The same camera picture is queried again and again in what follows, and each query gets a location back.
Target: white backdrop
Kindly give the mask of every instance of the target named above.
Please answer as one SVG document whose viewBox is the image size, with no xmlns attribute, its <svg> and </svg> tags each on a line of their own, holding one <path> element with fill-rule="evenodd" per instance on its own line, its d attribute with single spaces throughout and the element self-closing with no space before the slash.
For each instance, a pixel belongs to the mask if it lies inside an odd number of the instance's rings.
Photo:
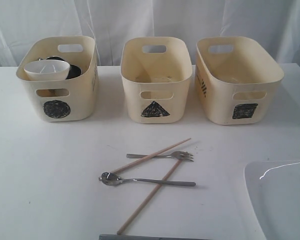
<svg viewBox="0 0 300 240">
<path fill-rule="evenodd" d="M 300 0 L 0 0 L 0 66 L 17 66 L 51 36 L 96 39 L 101 65 L 119 65 L 126 41 L 215 36 L 258 41 L 279 63 L 300 65 Z"/>
</svg>

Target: metal spoon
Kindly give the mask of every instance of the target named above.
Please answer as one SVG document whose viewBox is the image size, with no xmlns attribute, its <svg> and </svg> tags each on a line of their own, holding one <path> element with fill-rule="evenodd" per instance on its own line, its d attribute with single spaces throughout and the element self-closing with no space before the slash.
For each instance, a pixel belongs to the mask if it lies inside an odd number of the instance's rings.
<svg viewBox="0 0 300 240">
<path fill-rule="evenodd" d="M 184 186 L 184 187 L 194 187 L 196 185 L 196 183 L 193 181 L 163 181 L 163 180 L 152 180 L 152 179 L 144 179 L 144 178 L 123 179 L 107 171 L 102 173 L 101 181 L 108 186 L 117 186 L 119 184 L 123 184 L 127 182 L 147 182 L 147 183 L 154 183 L 154 184 L 165 184 L 165 185 Z"/>
</svg>

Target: cream plastic bin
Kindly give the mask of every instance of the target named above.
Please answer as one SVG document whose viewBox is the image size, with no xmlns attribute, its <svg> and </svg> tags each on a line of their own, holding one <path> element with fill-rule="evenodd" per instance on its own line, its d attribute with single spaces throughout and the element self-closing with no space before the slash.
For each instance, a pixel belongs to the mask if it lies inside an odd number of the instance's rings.
<svg viewBox="0 0 300 240">
<path fill-rule="evenodd" d="M 61 47 L 80 46 L 82 51 L 59 51 Z M 29 80 L 25 64 L 59 56 L 81 69 L 82 74 L 71 79 Z M 88 117 L 94 110 L 98 71 L 95 40 L 88 36 L 49 37 L 36 42 L 26 54 L 16 75 L 21 79 L 38 116 L 47 122 L 74 121 Z"/>
<path fill-rule="evenodd" d="M 195 88 L 205 115 L 216 124 L 260 121 L 283 77 L 276 61 L 250 38 L 212 37 L 197 43 Z"/>
<path fill-rule="evenodd" d="M 143 47 L 164 46 L 164 52 Z M 138 123 L 173 123 L 182 118 L 192 66 L 186 44 L 175 37 L 140 37 L 123 49 L 121 76 L 130 118 Z"/>
</svg>

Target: chopstick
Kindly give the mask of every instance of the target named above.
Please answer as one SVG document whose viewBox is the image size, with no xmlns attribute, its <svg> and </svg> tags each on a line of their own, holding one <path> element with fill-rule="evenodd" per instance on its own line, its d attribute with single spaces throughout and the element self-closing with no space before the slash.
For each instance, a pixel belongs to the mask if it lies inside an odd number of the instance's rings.
<svg viewBox="0 0 300 240">
<path fill-rule="evenodd" d="M 160 150 L 160 151 L 157 151 L 157 152 L 154 152 L 154 153 L 149 154 L 149 155 L 147 155 L 147 156 L 144 156 L 144 157 L 140 158 L 139 160 L 136 160 L 136 161 L 134 161 L 134 162 L 131 162 L 131 163 L 125 165 L 125 166 L 122 166 L 122 167 L 116 169 L 116 170 L 113 170 L 113 171 L 111 171 L 110 173 L 118 174 L 118 173 L 120 173 L 120 172 L 123 172 L 124 170 L 127 170 L 127 169 L 129 169 L 129 168 L 132 168 L 132 167 L 138 165 L 138 164 L 141 164 L 141 163 L 143 163 L 143 162 L 145 162 L 145 161 L 147 161 L 147 160 L 153 158 L 154 156 L 157 156 L 157 155 L 159 155 L 159 154 L 162 154 L 162 153 L 164 153 L 164 152 L 166 152 L 166 151 L 168 151 L 168 150 L 170 150 L 170 149 L 173 149 L 174 147 L 176 147 L 176 146 L 178 146 L 178 145 L 180 145 L 180 144 L 183 144 L 183 143 L 189 141 L 190 139 L 191 139 L 191 138 L 188 138 L 188 139 L 186 139 L 186 140 L 177 142 L 176 144 L 173 144 L 173 145 L 171 145 L 171 146 L 168 146 L 168 147 L 166 147 L 166 148 L 164 148 L 164 149 L 162 149 L 162 150 Z"/>
<path fill-rule="evenodd" d="M 171 174 L 176 170 L 176 168 L 182 163 L 182 160 L 178 160 L 175 165 L 168 171 L 168 173 L 162 178 L 162 180 L 166 181 L 171 176 Z M 145 200 L 140 204 L 140 206 L 134 211 L 134 213 L 128 218 L 128 220 L 120 227 L 120 229 L 116 232 L 117 235 L 121 235 L 126 228 L 130 225 L 130 223 L 138 216 L 138 214 L 144 209 L 144 207 L 150 202 L 153 196 L 158 192 L 161 188 L 162 184 L 157 184 L 155 188 L 150 192 L 150 194 L 145 198 Z"/>
</svg>

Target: fork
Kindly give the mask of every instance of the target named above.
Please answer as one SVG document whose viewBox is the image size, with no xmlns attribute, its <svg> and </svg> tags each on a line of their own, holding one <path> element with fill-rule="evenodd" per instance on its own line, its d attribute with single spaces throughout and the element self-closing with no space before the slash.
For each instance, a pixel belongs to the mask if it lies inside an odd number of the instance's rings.
<svg viewBox="0 0 300 240">
<path fill-rule="evenodd" d="M 128 153 L 126 155 L 129 159 L 140 159 L 147 155 L 141 155 L 141 154 L 130 154 Z M 175 158 L 183 161 L 190 161 L 193 162 L 193 155 L 191 153 L 188 153 L 187 151 L 174 151 L 173 153 L 169 155 L 157 155 L 154 156 L 153 159 L 168 159 L 168 158 Z"/>
</svg>

